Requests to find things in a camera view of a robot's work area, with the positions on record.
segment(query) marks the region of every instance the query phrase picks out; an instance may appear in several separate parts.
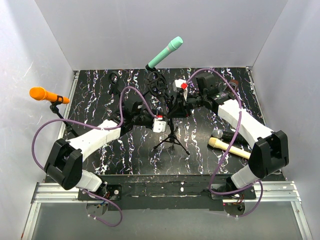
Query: cable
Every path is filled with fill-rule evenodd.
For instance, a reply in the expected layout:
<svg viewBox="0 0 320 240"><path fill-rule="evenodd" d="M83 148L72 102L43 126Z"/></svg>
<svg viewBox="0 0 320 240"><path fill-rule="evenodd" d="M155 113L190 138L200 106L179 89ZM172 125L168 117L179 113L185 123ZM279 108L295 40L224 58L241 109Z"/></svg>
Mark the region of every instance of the cable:
<svg viewBox="0 0 320 240"><path fill-rule="evenodd" d="M241 109L242 109L242 104L241 104L241 100L240 100L240 97L238 96L238 94L236 93L236 91L230 86L230 84L228 83L228 81L227 81L219 72L215 71L215 69L211 69L211 68L202 68L202 69L199 69L199 70L195 71L195 72L190 76L190 78L186 81L186 83L189 83L198 73L203 72L203 71L210 71L210 72L213 72L213 73L217 74L217 75L226 83L226 85L229 87L229 89L232 91L232 93L234 94L234 96L235 96L235 98L236 98L236 100L237 100L237 102L238 102L238 104L239 104L239 108L240 108L240 109L239 109L239 119L238 119L238 123L237 123L237 125L236 125L236 129L235 129L234 135L233 135L233 137L232 137L232 140L231 140L228 148L227 148L226 151L224 152L222 158L218 161L218 165L217 165L217 167L215 168L215 170L214 170L214 172L213 172L213 174L212 174L212 176L211 176L211 179L210 179L210 181L209 181L209 185L208 185L209 191L210 191L212 194L215 194L215 195L230 195L230 194L236 194L236 193L242 192L243 190L246 190L246 189L252 187L254 184L251 183L251 184L249 184L249 185L247 185L247 186L245 186L245 187L242 187L242 188L240 188L240 189L237 189L237 190L234 190L234 191L226 191L226 192L213 191L213 190L211 189L211 185L212 185L212 183L213 183L213 181L214 181L214 179L215 179L215 176L216 176L216 174L218 173L221 165L224 163L224 161L225 161L225 159L226 159L226 156L227 156L227 154L229 153L229 150L230 150L230 148L232 147L232 145L234 144L234 142L235 142L235 140L236 140L236 137L237 137L237 135L238 135L238 133L239 133L239 129L240 129L240 125L241 125L241 118L242 118L242 111L241 111ZM261 183L260 180L259 180L258 182L259 182L260 185L261 185L261 195L260 195L260 198L259 198L257 204L253 207L253 209L250 210L248 213L246 213L246 214L244 214L244 215L241 215L242 217L247 216L248 214L252 213L252 212L256 209L256 207L259 205L259 203L260 203L260 200L261 200L262 194L263 194L263 190L262 190L263 186L262 186L262 183Z"/></svg>
<svg viewBox="0 0 320 240"><path fill-rule="evenodd" d="M122 112L122 100L123 100L123 97L124 97L124 92L125 92L127 89L133 89L134 91L136 91L136 93L138 93L138 95L139 95L140 98L142 99L144 105L146 106L146 108L147 108L148 112L151 114L151 116L152 116L153 118L156 118L156 119L158 118L156 115L154 115L154 114L152 113L150 107L148 106L147 101L145 100L145 98L143 97L143 95L141 94L141 92L140 92L138 89L134 88L133 86L126 86L126 87L122 90L122 92L121 92L121 94L120 94L120 103L119 103L120 123L119 123L119 125L117 125L117 126L101 128L101 127L98 127L98 126L92 126L92 125L85 124L85 123L82 123L82 122L79 122L79 121L75 121L75 120L58 118L58 119L50 120L50 121L44 123L41 127L39 127L39 129L35 132L35 134L34 134L34 136L33 136L32 144L31 144L32 157L33 157L34 162L38 165L38 167L39 167L40 169L42 169L43 171L45 170L44 167L43 167L43 166L39 163L39 161L37 160L36 154L35 154L35 143L36 143L37 136L39 135L40 131L41 131L45 126L47 126L47 125L49 125L49 124L51 124L51 123L54 123L54 122L61 122L61 121L63 121L63 122L78 124L78 125L81 125L81 126L84 126L84 127L88 127L88 128L91 128L91 129L97 129L97 130L113 130L113 129L120 128L120 126L124 123L124 117L123 117L123 112ZM118 226L118 225L121 223L121 221L122 221L122 219L123 219L123 213L122 213L121 208L120 208L117 204L115 204L114 202L112 202L112 201L110 201L110 200L108 200L108 199L106 199L106 198L104 198L104 197L101 197L101 196L98 196L98 195L96 195L96 194L94 194L94 193L92 193L92 192L89 192L89 191L86 190L86 189L83 189L83 191L86 192L86 193L89 194L89 195L92 195L92 196L94 196L94 197L96 197L96 198L99 198L99 199L101 199L101 200L104 200L105 202L108 202L108 203L112 204L112 205L115 206L116 209L118 209L119 212L120 212L120 220L119 220L119 222L116 223L116 224L109 223L109 222L107 222L107 221L105 221L105 220L103 220L103 219L101 219L101 218L99 218L99 217L97 217L97 216L94 216L94 215L92 215L92 214L89 214L91 217L93 217L94 219L99 220L100 222L102 222L102 223L104 223L105 225L110 226L110 227L116 227L116 226Z"/></svg>
<svg viewBox="0 0 320 240"><path fill-rule="evenodd" d="M121 208L120 208L117 204L115 204L113 201L110 201L109 199L106 199L106 198L104 198L104 197L102 197L102 196L99 196L99 195L96 195L96 194L94 194L94 193L92 193L92 192L89 192L89 191L86 190L86 189L82 189L82 191L84 191L85 193L87 193L87 194L89 194L89 195L91 195L91 196L94 196L95 198L99 198L99 199L104 200L105 202L108 202L109 204L115 206L115 208L118 209L118 211L119 211L119 213L120 213L120 220L119 220L117 223L115 223L115 224L109 223L109 222L103 220L102 218L97 217L97 216L92 215L92 214L89 214L90 217L92 217L93 219L99 220L100 222L104 223L105 225L107 225L107 226L109 226L109 227L116 227L116 226L118 226L118 225L121 223L121 221L122 221L122 219L123 219L123 212L122 212Z"/></svg>

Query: wall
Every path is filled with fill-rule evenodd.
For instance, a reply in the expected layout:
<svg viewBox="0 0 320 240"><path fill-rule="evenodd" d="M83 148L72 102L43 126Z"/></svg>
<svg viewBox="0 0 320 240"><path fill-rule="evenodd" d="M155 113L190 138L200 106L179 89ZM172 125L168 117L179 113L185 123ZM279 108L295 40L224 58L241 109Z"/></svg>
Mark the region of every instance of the wall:
<svg viewBox="0 0 320 240"><path fill-rule="evenodd" d="M2 0L0 16L0 239L13 240L20 239L36 182L45 176L31 156L33 135L56 118L29 89L68 95L73 71L33 0ZM36 142L42 164L58 130L58 123L48 126Z"/></svg>
<svg viewBox="0 0 320 240"><path fill-rule="evenodd" d="M266 123L289 139L284 173L296 182L314 239L320 239L320 5L289 0L253 66Z"/></svg>
<svg viewBox="0 0 320 240"><path fill-rule="evenodd" d="M35 0L73 70L252 66L287 0Z"/></svg>

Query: green microphone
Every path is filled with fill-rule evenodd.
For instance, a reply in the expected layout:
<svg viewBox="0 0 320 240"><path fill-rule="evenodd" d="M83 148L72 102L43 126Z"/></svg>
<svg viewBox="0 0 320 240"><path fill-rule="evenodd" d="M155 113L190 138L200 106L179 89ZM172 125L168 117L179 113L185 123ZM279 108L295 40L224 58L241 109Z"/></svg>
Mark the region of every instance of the green microphone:
<svg viewBox="0 0 320 240"><path fill-rule="evenodd" d="M177 50L184 41L181 37L177 36L175 39L173 39L166 48L164 48L154 59L152 59L145 68L147 70L153 69L158 63L160 63L163 59L165 59L170 53Z"/></svg>

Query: microphone head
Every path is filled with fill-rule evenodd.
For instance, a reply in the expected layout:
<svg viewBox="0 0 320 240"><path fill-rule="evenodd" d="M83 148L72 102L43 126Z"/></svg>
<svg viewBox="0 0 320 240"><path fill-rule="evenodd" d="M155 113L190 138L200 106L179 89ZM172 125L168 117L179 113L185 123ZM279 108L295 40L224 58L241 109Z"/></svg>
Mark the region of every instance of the microphone head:
<svg viewBox="0 0 320 240"><path fill-rule="evenodd" d="M214 138L217 138L217 139L220 139L222 138L222 135L223 135L223 131L218 129L218 128L215 128L213 129L212 133L211 133L211 136L214 137Z"/></svg>
<svg viewBox="0 0 320 240"><path fill-rule="evenodd" d="M174 52L175 50L177 50L178 48L180 48L180 46L184 43L184 41L182 40L181 37L177 36L176 38L174 38L173 40L171 40L171 42L168 44L168 48L170 49L171 52Z"/></svg>
<svg viewBox="0 0 320 240"><path fill-rule="evenodd" d="M35 86L30 89L29 91L30 97L32 97L35 100L43 100L46 97L46 90L43 87Z"/></svg>

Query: black marble tabletop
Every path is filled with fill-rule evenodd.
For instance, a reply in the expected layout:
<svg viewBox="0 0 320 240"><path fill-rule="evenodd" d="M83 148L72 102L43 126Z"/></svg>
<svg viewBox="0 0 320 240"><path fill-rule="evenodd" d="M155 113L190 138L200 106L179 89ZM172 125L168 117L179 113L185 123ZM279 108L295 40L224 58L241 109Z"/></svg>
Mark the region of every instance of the black marble tabletop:
<svg viewBox="0 0 320 240"><path fill-rule="evenodd" d="M167 68L160 69L165 76L170 93L172 83L177 79L187 80L196 68ZM248 73L245 68L216 68L227 80L236 79L239 82L238 94L242 106L259 122L263 123L262 115L253 91ZM98 126L109 117L119 104L119 97L108 94L110 84L108 74L114 70L82 70L80 71L74 97L71 103L69 119L86 124ZM133 86L142 93L147 91L145 69L116 70L120 75L119 88ZM215 77L219 87L225 84L219 77ZM139 101L134 91L125 95L126 101ZM151 96L146 97L153 109L166 111L162 99ZM190 151L187 155L183 149L171 143L163 143L157 150L153 146L167 137L170 132L154 133L145 127L135 126L134 129L94 152L85 162L83 168L97 174L211 174L218 164L223 152L218 149L208 148L207 143L214 128L232 131L231 126L210 110L202 107L193 110L193 116L188 118L175 118L177 138ZM74 125L79 134L89 131L79 125ZM237 147L250 151L247 145ZM220 167L220 174L232 174L241 169L246 160L229 154L225 163Z"/></svg>

